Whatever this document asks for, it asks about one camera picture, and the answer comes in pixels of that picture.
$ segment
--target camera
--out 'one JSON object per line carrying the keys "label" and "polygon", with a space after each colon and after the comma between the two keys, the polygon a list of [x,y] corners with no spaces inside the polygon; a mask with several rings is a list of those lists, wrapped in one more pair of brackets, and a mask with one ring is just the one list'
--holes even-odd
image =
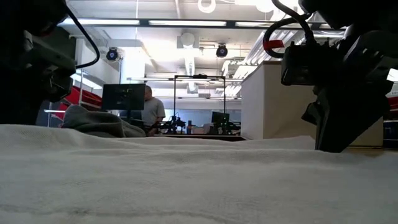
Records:
{"label": "camera", "polygon": [[216,55],[219,58],[223,58],[223,57],[226,57],[228,55],[228,49],[226,48],[225,44],[220,44],[218,46]]}
{"label": "camera", "polygon": [[117,60],[119,58],[118,48],[110,47],[108,53],[106,54],[106,59]]}

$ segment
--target ceiling duct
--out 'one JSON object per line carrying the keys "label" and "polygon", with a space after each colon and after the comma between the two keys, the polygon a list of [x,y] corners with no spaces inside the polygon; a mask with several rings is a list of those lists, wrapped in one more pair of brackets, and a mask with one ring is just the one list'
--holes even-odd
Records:
{"label": "ceiling duct", "polygon": [[[195,44],[195,36],[191,33],[184,33],[181,35],[181,43],[185,49],[184,59],[185,59],[185,70],[187,75],[195,74],[195,58],[193,56],[193,45]],[[188,92],[195,93],[198,91],[198,87],[195,83],[189,83]]]}

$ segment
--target table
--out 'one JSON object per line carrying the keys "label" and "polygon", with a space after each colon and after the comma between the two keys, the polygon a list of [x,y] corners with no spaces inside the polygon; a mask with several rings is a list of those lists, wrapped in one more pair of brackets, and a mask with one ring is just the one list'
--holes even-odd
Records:
{"label": "table", "polygon": [[211,140],[222,140],[229,142],[246,140],[242,136],[208,135],[208,134],[156,134],[155,137],[211,139]]}

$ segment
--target metal pole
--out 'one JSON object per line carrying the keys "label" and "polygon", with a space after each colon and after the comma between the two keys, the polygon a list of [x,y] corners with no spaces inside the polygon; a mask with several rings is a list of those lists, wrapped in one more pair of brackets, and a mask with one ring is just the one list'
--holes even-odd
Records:
{"label": "metal pole", "polygon": [[81,99],[83,96],[83,69],[80,69],[80,95],[79,95],[79,106],[81,106]]}
{"label": "metal pole", "polygon": [[226,134],[226,124],[227,124],[227,122],[229,122],[229,121],[226,121],[226,93],[225,93],[225,89],[226,89],[226,83],[225,83],[225,77],[223,77],[223,80],[224,80],[224,121],[226,122],[225,124],[224,124],[224,128],[223,128],[223,134]]}
{"label": "metal pole", "polygon": [[123,63],[123,58],[120,58],[120,60],[119,60],[119,84],[122,84],[122,63]]}
{"label": "metal pole", "polygon": [[[176,117],[175,117],[175,97],[177,95],[177,78],[178,78],[178,75],[175,75],[174,76],[174,116],[173,116],[173,119],[172,119],[173,123],[177,120]],[[176,134],[177,133],[177,128],[175,128],[174,124],[172,126],[173,126],[173,134]]]}
{"label": "metal pole", "polygon": [[175,117],[175,97],[177,95],[177,75],[174,76],[174,117]]}
{"label": "metal pole", "polygon": [[[52,103],[51,102],[49,104],[49,110],[52,110]],[[51,126],[51,115],[52,115],[52,113],[48,112],[47,114],[48,114],[47,127],[50,127]]]}

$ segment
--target white towel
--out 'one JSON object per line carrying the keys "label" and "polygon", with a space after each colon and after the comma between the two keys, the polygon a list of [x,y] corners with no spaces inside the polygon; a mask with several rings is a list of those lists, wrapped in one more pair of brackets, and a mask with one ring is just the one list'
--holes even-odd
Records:
{"label": "white towel", "polygon": [[397,223],[398,156],[0,126],[0,223]]}

